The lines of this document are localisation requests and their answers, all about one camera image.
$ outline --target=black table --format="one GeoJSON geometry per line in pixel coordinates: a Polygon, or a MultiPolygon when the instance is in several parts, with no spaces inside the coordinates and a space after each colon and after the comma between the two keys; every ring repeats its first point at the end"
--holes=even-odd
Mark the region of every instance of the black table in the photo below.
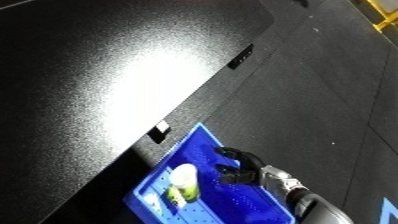
{"type": "Polygon", "coordinates": [[[41,221],[271,24],[257,0],[0,10],[0,222],[41,221]]]}

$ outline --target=white cup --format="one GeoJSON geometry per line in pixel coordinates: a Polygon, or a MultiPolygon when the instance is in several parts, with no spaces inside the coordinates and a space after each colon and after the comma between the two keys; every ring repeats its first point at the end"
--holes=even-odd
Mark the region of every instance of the white cup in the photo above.
{"type": "Polygon", "coordinates": [[[187,202],[194,202],[200,196],[197,173],[196,167],[190,163],[182,164],[170,173],[170,183],[181,192],[187,202]]]}

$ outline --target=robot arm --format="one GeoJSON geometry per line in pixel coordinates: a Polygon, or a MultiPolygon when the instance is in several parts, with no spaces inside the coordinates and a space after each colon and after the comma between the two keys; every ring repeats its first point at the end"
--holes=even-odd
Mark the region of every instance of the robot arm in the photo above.
{"type": "Polygon", "coordinates": [[[217,165],[225,184],[260,185],[274,195],[300,224],[353,224],[340,209],[321,196],[312,193],[300,181],[283,170],[265,166],[255,155],[233,148],[220,147],[216,152],[238,160],[240,168],[217,165]]]}

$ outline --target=yellow post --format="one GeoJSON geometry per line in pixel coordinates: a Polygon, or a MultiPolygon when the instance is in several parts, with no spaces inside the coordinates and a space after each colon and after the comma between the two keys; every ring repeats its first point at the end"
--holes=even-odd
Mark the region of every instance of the yellow post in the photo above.
{"type": "Polygon", "coordinates": [[[398,19],[398,11],[395,11],[390,15],[388,15],[381,23],[377,24],[375,27],[378,31],[381,31],[384,27],[386,27],[390,23],[394,23],[394,21],[397,19],[398,19]]]}
{"type": "Polygon", "coordinates": [[[367,1],[384,17],[384,20],[381,23],[373,25],[379,32],[381,32],[384,27],[390,23],[394,23],[394,21],[398,19],[398,9],[391,13],[387,13],[379,4],[377,4],[377,2],[375,2],[375,0],[367,1]]]}

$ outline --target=blue tray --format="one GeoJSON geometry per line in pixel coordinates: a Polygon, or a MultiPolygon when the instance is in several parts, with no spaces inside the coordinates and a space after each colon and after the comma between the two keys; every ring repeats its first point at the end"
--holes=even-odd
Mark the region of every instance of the blue tray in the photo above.
{"type": "Polygon", "coordinates": [[[124,198],[127,206],[145,223],[267,223],[293,224],[294,218],[263,188],[220,184],[215,164],[238,162],[214,152],[222,144],[202,124],[195,128],[124,198]],[[170,172],[183,163],[198,168],[201,196],[177,209],[165,199],[170,172]],[[144,198],[155,195],[156,209],[144,198]]]}

